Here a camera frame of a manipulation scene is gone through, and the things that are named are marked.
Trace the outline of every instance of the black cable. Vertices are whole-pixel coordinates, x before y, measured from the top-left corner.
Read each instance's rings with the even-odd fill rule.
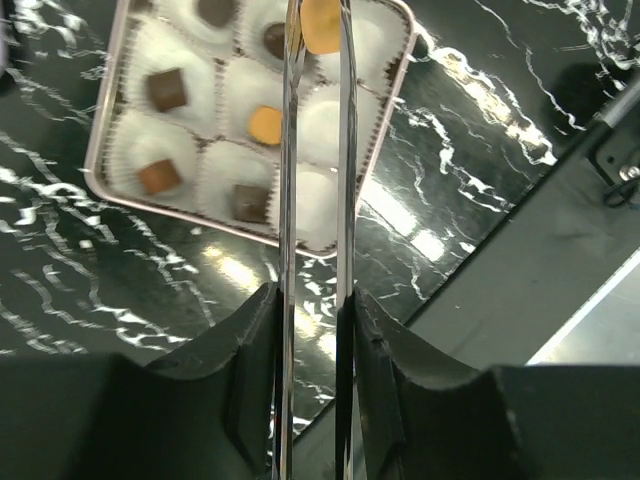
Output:
[[[607,190],[602,199],[609,208],[620,208],[633,205],[633,197],[640,191],[640,177],[630,178]]]

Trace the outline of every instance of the screw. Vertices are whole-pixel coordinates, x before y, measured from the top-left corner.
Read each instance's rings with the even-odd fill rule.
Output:
[[[624,180],[625,182],[636,177],[640,177],[640,167],[625,165],[620,169],[620,178],[622,178],[622,180]]]

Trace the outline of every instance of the yellow candy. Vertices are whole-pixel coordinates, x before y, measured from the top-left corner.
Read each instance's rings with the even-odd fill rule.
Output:
[[[249,134],[265,145],[280,145],[282,112],[273,107],[258,107],[249,119]]]
[[[339,0],[303,0],[300,26],[309,52],[324,55],[340,51]]]

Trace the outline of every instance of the marble countertop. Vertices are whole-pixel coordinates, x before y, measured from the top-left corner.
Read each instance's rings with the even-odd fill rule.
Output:
[[[115,5],[15,0],[5,23],[0,354],[118,351],[148,362],[276,278],[272,247],[88,191],[82,165]],[[632,0],[409,5],[420,38],[364,194],[355,272],[399,321],[624,87],[640,34]],[[333,397],[336,270],[332,260],[298,264],[300,430]]]

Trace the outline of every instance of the metal tongs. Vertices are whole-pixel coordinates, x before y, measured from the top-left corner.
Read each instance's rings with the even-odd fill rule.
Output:
[[[295,315],[296,167],[298,86],[306,47],[300,22],[305,0],[289,0],[285,28],[282,156],[280,161],[279,314],[282,338],[276,364],[273,480],[292,478],[293,355]],[[356,209],[356,64],[351,0],[340,1],[340,158],[338,166],[338,282],[336,295],[336,479],[351,479]]]

